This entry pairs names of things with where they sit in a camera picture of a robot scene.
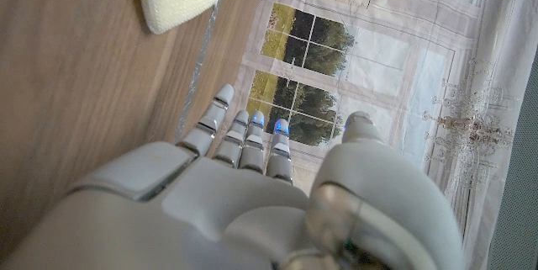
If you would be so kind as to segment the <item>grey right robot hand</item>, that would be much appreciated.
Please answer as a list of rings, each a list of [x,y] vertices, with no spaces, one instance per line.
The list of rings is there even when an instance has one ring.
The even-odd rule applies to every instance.
[[[449,202],[386,144],[368,114],[345,122],[309,193],[293,183],[289,125],[240,111],[212,142],[224,85],[176,143],[132,150],[71,185],[6,269],[461,269]]]

